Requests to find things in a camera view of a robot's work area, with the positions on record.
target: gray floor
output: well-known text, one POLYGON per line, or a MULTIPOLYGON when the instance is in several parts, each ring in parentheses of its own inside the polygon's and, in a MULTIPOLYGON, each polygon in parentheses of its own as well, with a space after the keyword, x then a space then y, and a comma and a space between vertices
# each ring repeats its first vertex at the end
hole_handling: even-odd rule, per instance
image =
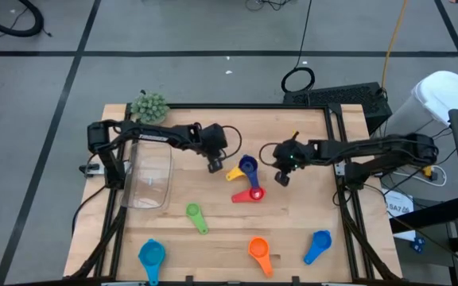
MULTIPOLYGON (((26 39, 0 38, 0 262, 33 172, 40 179, 7 284, 61 278, 72 213, 83 190, 83 177, 76 169, 87 158, 85 128, 100 118, 104 104, 129 102, 141 89, 159 91, 170 102, 280 102, 281 78, 296 63, 294 56, 227 58, 220 52, 218 56, 155 57, 142 53, 85 56, 78 68, 72 68, 74 56, 79 59, 81 54, 75 51, 94 2, 34 0, 53 37, 42 33, 26 39), (21 56, 8 51, 42 53, 21 56), (64 87, 69 72, 75 76, 71 89, 68 84, 64 87), (37 176, 40 172, 35 166, 52 116, 65 99, 43 173, 37 176)), ((458 4, 442 2, 458 34, 458 4)), ((314 0, 305 50, 386 51, 401 4, 400 0, 314 0)), ((252 13, 243 0, 101 0, 85 50, 294 51, 300 46, 307 7, 307 1, 296 0, 278 12, 266 6, 252 13)), ((1 23, 11 25, 21 11, 19 2, 0 0, 1 23)), ((16 27, 24 29, 32 23, 31 14, 26 13, 16 27)), ((434 0, 409 2, 394 50, 457 52, 434 0)), ((316 72, 315 88, 322 88, 380 81, 384 58, 355 53, 354 57, 305 56, 303 61, 316 72)), ((438 70, 458 74, 457 54, 393 57, 386 86, 391 109, 397 110, 419 80, 438 70)), ((300 87, 306 79, 299 75, 291 80, 289 89, 300 87)), ((437 144, 440 158, 453 149, 450 137, 437 144)), ((456 155, 443 167, 449 176, 447 186, 408 182, 402 189, 423 199, 458 197, 456 155)), ((403 261, 402 268, 412 280, 449 284, 444 267, 403 261)))

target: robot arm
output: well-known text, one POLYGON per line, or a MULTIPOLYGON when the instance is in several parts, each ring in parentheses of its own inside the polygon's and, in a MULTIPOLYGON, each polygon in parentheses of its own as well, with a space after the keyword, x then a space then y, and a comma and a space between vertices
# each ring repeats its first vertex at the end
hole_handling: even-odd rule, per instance
POLYGON ((431 137, 416 133, 353 142, 309 140, 307 145, 296 141, 297 135, 298 132, 291 139, 277 144, 273 153, 276 161, 272 166, 280 170, 275 180, 282 186, 288 185, 287 175, 298 168, 326 166, 352 157, 377 155, 366 163, 351 162, 344 166, 346 185, 361 189, 371 175, 387 174, 405 164, 418 167, 434 164, 439 151, 431 137))
POLYGON ((163 142, 176 149, 190 149, 203 157, 207 157, 210 173, 222 169, 222 160, 225 159, 223 149, 227 147, 223 127, 218 124, 212 124, 203 129, 199 123, 162 127, 145 125, 130 120, 94 122, 87 127, 87 148, 93 154, 99 155, 106 169, 108 186, 122 188, 124 185, 123 162, 115 158, 112 150, 129 140, 163 142), (113 141, 110 141, 109 138, 110 128, 118 134, 113 141))

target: green measuring spoon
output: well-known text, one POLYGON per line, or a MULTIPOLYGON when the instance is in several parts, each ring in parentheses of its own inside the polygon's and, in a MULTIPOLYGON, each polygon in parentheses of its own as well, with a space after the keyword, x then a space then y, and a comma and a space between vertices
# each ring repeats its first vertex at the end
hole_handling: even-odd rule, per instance
POLYGON ((187 216, 192 220, 200 234, 208 233, 208 227, 204 221, 203 214, 200 212, 199 204, 189 203, 187 205, 187 216))

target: wooden board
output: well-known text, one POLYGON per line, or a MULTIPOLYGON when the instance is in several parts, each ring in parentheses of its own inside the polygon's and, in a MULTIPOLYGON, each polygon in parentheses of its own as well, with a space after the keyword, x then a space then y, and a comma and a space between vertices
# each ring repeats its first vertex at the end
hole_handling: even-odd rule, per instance
MULTIPOLYGON (((122 119, 124 105, 107 105, 103 118, 122 119)), ((343 106, 343 118, 349 140, 368 138, 361 106, 343 106)), ((225 175, 243 154, 257 157, 265 143, 282 142, 300 132, 297 140, 327 138, 324 114, 320 110, 171 110, 164 126, 200 122, 232 125, 240 130, 240 152, 223 162, 224 169, 210 174, 207 161, 195 153, 173 150, 174 171, 169 207, 164 211, 129 209, 118 268, 118 280, 146 280, 138 252, 148 239, 161 242, 166 259, 160 280, 182 281, 193 275, 198 281, 291 281, 349 282, 344 232, 340 210, 332 204, 335 181, 332 167, 312 166, 293 172, 288 187, 274 181, 276 169, 260 164, 258 178, 267 190, 260 203, 234 204, 231 196, 249 187, 245 178, 227 182, 225 175), (209 227, 208 235, 199 235, 185 216, 188 203, 201 205, 209 227), (332 247, 312 265, 305 255, 312 233, 330 230, 332 247), (247 253, 253 236, 262 236, 270 244, 274 276, 266 279, 257 262, 247 253)), ((235 132, 226 132, 231 153, 238 144, 235 132)), ((271 162, 273 146, 265 149, 263 159, 271 162)), ((379 186, 376 179, 368 184, 379 186)), ((90 179, 83 199, 103 182, 90 179)), ((398 257, 382 196, 370 188, 360 191, 360 199, 369 242, 390 269, 401 276, 398 257)), ((99 240, 107 193, 93 199, 81 211, 68 255, 65 275, 74 272, 99 240)))

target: green broccoli toy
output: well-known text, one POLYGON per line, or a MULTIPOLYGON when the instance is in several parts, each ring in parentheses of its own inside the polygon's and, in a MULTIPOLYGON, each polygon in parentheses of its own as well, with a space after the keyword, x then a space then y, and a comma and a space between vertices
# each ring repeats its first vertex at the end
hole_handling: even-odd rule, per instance
POLYGON ((131 112, 137 116, 137 120, 144 124, 159 124, 165 120, 169 107, 164 96, 158 93, 141 94, 132 102, 131 112))

